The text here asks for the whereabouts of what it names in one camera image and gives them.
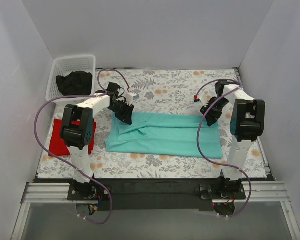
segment green towel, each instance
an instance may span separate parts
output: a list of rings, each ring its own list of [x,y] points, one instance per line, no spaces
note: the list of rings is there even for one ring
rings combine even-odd
[[[135,112],[132,125],[112,115],[112,129],[105,141],[108,152],[201,157],[197,131],[202,116]],[[206,121],[200,132],[200,146],[208,158],[221,159],[219,125]]]

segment white wall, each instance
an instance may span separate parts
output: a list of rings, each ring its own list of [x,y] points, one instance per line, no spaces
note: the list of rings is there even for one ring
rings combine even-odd
[[[41,149],[33,125],[45,102],[52,56],[21,0],[0,0],[0,240],[11,237]],[[43,112],[44,139],[52,108]]]
[[[242,64],[246,91],[266,104],[262,142],[300,227],[300,0],[275,0]]]
[[[22,0],[54,58],[98,67],[238,67],[273,0]]]

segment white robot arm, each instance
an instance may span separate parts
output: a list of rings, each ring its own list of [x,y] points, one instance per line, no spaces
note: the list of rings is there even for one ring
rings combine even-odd
[[[238,85],[228,80],[220,80],[215,84],[215,91],[218,97],[227,94],[237,88]],[[216,101],[213,97],[205,104],[204,94],[198,96],[203,103],[200,110],[204,114],[207,109]],[[232,94],[222,98],[208,112],[206,121],[208,126],[216,123],[222,115],[222,109],[228,103],[233,105],[232,117],[230,122],[230,132],[232,134],[231,149],[227,159],[228,165],[234,165],[242,169],[247,159],[247,154],[254,141],[262,135],[265,122],[265,102],[256,100],[247,95],[243,89],[239,89]],[[220,192],[236,192],[242,182],[242,173],[233,167],[225,166],[221,172],[222,180]]]
[[[70,152],[72,163],[89,177],[94,175],[88,153],[89,143],[94,137],[93,117],[103,109],[110,109],[119,120],[132,124],[132,102],[139,96],[133,92],[128,92],[124,97],[119,96],[120,88],[118,84],[111,82],[106,95],[104,92],[97,92],[95,95],[98,97],[89,98],[77,105],[68,104],[64,108],[60,136]],[[72,124],[72,121],[77,120],[80,120],[80,125]],[[90,182],[78,171],[74,171],[73,180],[81,184]]]

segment wire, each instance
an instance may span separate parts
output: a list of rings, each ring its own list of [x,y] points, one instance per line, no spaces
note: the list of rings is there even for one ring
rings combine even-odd
[[[100,74],[101,74],[103,71],[105,71],[105,70],[111,70],[111,71],[115,71],[116,73],[118,73],[118,74],[123,78],[123,80],[125,81],[126,85],[128,86],[127,91],[128,91],[128,93],[130,93],[130,86],[129,86],[129,83],[127,82],[125,76],[123,76],[123,74],[122,74],[121,72],[119,72],[117,69],[114,69],[114,68],[104,68],[104,69],[102,69],[102,70],[99,71],[98,76],[96,77],[96,79],[97,79],[97,81],[98,81],[98,84],[99,84],[100,88],[101,88],[103,91],[107,92],[107,90],[106,90],[106,89],[101,85],[101,83],[100,83]]]
[[[235,200],[236,200],[236,194],[233,195],[233,200],[230,204],[233,204],[235,202]]]
[[[214,82],[216,82],[216,81],[217,81],[217,80],[210,81],[210,82],[206,83],[204,86],[207,86],[208,84],[214,83]],[[245,175],[245,177],[246,177],[246,179],[247,179],[247,181],[248,181],[248,183],[249,183],[249,195],[248,195],[248,197],[247,197],[247,199],[246,199],[244,205],[242,206],[242,208],[241,208],[238,212],[234,213],[233,215],[230,215],[230,216],[222,216],[222,217],[224,217],[224,218],[232,218],[232,217],[235,217],[235,216],[239,215],[239,214],[246,208],[246,206],[248,205],[248,202],[249,202],[249,200],[250,200],[250,198],[251,198],[251,194],[252,194],[251,180],[250,180],[250,178],[248,177],[248,175],[246,174],[246,172],[243,171],[242,169],[240,169],[238,166],[230,165],[230,164],[224,164],[224,163],[219,163],[219,162],[215,162],[215,161],[212,161],[212,160],[210,160],[209,158],[207,158],[207,157],[204,155],[204,153],[202,152],[201,147],[200,147],[200,130],[201,130],[202,124],[204,123],[204,120],[205,120],[206,116],[208,115],[209,111],[210,111],[210,110],[211,110],[211,109],[212,109],[212,108],[213,108],[213,107],[214,107],[221,99],[223,99],[223,98],[225,98],[226,96],[228,96],[228,95],[234,93],[234,92],[237,91],[238,89],[240,89],[240,86],[237,87],[237,88],[235,88],[235,89],[233,89],[233,90],[231,90],[231,91],[229,91],[229,92],[227,92],[226,94],[224,94],[224,95],[218,97],[218,98],[211,104],[211,106],[210,106],[210,107],[207,109],[207,111],[204,113],[204,115],[203,115],[203,117],[202,117],[202,120],[201,120],[201,122],[200,122],[200,124],[199,124],[197,134],[196,134],[196,144],[197,144],[197,148],[198,148],[200,154],[202,155],[202,157],[203,157],[205,160],[207,160],[209,163],[214,164],[214,165],[223,166],[223,167],[230,167],[230,168],[234,168],[234,169],[239,170],[239,172],[241,172],[243,175]]]
[[[97,195],[97,189],[94,190],[94,195],[93,195],[92,197],[90,197],[90,198],[85,198],[85,197],[84,197],[84,199],[85,199],[85,200],[91,200],[91,199],[93,199],[96,195]]]
[[[201,92],[202,89],[204,89],[205,86],[207,86],[207,85],[209,85],[209,84],[212,84],[212,83],[215,83],[215,82],[222,81],[222,80],[226,80],[226,81],[233,82],[233,83],[239,85],[239,86],[242,88],[242,84],[241,84],[239,81],[236,81],[236,80],[233,80],[233,79],[217,79],[217,80],[212,80],[212,81],[207,82],[206,84],[204,84],[204,85],[198,90],[198,92],[196,93],[196,95],[199,96],[199,93]]]
[[[126,90],[123,87],[121,87],[120,89],[123,89],[123,93],[120,96],[117,97],[118,99],[121,98],[126,92]]]
[[[127,102],[127,99],[126,99],[124,96],[118,97],[117,100],[118,100],[118,99],[124,99],[124,103]]]
[[[102,198],[99,200],[98,204],[96,205],[97,208],[100,206],[101,202],[102,202]]]
[[[231,200],[231,196],[229,197],[228,201],[225,202],[223,205],[227,205],[230,202],[230,200]]]
[[[106,219],[104,221],[101,221],[101,222],[98,222],[98,221],[95,221],[91,218],[88,218],[88,217],[85,217],[83,215],[78,215],[79,217],[83,218],[83,219],[86,219],[88,220],[89,222],[92,222],[94,224],[97,224],[97,225],[101,225],[101,224],[105,224],[109,218],[111,217],[111,214],[113,212],[113,199],[112,199],[112,195],[109,191],[109,189],[103,185],[101,182],[93,179],[92,177],[88,176],[87,174],[85,174],[83,171],[81,171],[80,169],[78,169],[75,165],[73,165],[71,162],[68,162],[66,161],[65,159],[62,159],[61,157],[55,155],[53,152],[49,151],[43,144],[42,142],[40,141],[39,137],[38,137],[38,130],[37,130],[37,123],[38,123],[38,118],[39,118],[39,115],[40,113],[42,112],[42,110],[50,103],[52,103],[53,101],[55,100],[59,100],[59,99],[75,99],[75,98],[87,98],[87,99],[90,99],[90,98],[99,98],[99,97],[103,97],[107,95],[107,90],[105,90],[105,93],[104,94],[101,94],[101,95],[89,95],[89,96],[81,96],[81,95],[72,95],[72,96],[59,96],[59,97],[56,97],[56,98],[53,98],[49,101],[47,101],[46,103],[44,103],[42,105],[42,107],[40,107],[40,109],[38,110],[36,116],[35,116],[35,119],[34,119],[34,126],[33,126],[33,129],[34,129],[34,136],[35,136],[35,139],[36,141],[38,142],[38,144],[40,145],[40,147],[45,150],[47,153],[49,153],[51,156],[55,157],[56,159],[64,162],[65,164],[68,164],[69,166],[71,166],[72,168],[74,168],[75,171],[78,171],[79,173],[81,173],[83,176],[85,176],[87,179],[91,180],[92,182],[96,183],[97,185],[101,186],[104,190],[106,190],[109,194],[109,200],[110,200],[110,210],[109,210],[109,214],[108,216],[106,217]]]

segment floral tablecloth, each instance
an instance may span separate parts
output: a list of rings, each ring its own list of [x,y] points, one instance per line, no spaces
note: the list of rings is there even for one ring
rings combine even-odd
[[[166,114],[202,115],[202,104],[194,103],[193,97],[206,82],[215,79],[234,79],[234,70],[121,70],[130,84],[131,91],[139,94],[134,102],[135,112]],[[100,80],[105,88],[108,82],[125,86],[121,77],[112,71],[103,72]],[[203,90],[207,100],[215,96],[214,84]],[[222,159],[226,163],[231,147],[230,119],[233,106],[228,104],[219,119]],[[54,118],[62,119],[63,108],[57,106]],[[152,155],[137,153],[107,152],[105,140],[108,137],[112,120],[108,109],[100,112],[94,119],[97,129],[94,135],[94,149],[91,168],[96,178],[217,178],[221,167],[212,165],[202,158]],[[49,148],[53,130],[53,121],[45,142]],[[264,160],[257,142],[251,147],[244,170],[251,178],[265,178]],[[72,178],[74,170],[65,163],[42,153],[38,167],[38,178]]]

